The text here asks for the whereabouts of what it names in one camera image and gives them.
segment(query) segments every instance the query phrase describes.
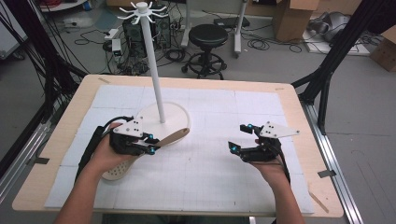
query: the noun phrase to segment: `gray floor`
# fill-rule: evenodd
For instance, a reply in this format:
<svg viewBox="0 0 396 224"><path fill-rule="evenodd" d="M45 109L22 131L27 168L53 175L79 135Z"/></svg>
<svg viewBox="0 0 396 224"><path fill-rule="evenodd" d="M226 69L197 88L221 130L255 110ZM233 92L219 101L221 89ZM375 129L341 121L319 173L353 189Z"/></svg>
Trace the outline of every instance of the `gray floor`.
<svg viewBox="0 0 396 224"><path fill-rule="evenodd" d="M95 20L103 15L100 8L90 13ZM211 23L214 18L206 16L193 22ZM249 19L251 29L269 23L265 19ZM97 73L106 67L102 46L74 44L80 33L91 29L94 27L71 34L62 33L62 37L88 70ZM266 28L254 33L271 36L272 30ZM99 35L90 37L102 38ZM227 80L291 83L315 71L325 57L322 54L308 53L303 45L300 47L301 53L290 51L288 46L275 44L270 44L268 50L257 50L249 48L247 41L243 40L242 54L235 59L233 36L230 33L227 44L215 52L228 64L227 70L223 72ZM198 49L190 45L188 52L195 51ZM158 65L168 62L161 59ZM195 78L190 72L181 73L181 65L171 63L159 67L160 77ZM395 74L387 72L368 57L347 56L332 78L326 130L364 223L390 224L396 220L396 196L392 193L396 186L396 136L392 131L396 127L396 101L393 100L395 87ZM0 63L0 93L2 158L43 102L43 91L28 60L7 60ZM11 203L29 170L30 167L27 166L0 205L1 223L50 223L56 215L12 210ZM99 220L100 214L95 215L94 222ZM307 218L306 222L333 224L347 223L347 220L345 217ZM271 223L271 219L259 218L258 223Z"/></svg>

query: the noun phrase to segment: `box flap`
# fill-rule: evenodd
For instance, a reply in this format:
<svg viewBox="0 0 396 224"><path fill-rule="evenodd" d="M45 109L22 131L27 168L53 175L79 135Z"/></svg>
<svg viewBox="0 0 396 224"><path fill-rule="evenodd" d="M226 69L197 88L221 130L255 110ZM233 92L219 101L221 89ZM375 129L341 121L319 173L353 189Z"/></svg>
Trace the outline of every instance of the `box flap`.
<svg viewBox="0 0 396 224"><path fill-rule="evenodd" d="M386 32L382 34L386 39L396 44L396 25L390 27Z"/></svg>
<svg viewBox="0 0 396 224"><path fill-rule="evenodd" d="M290 8L302 10L317 10L319 0L290 0Z"/></svg>

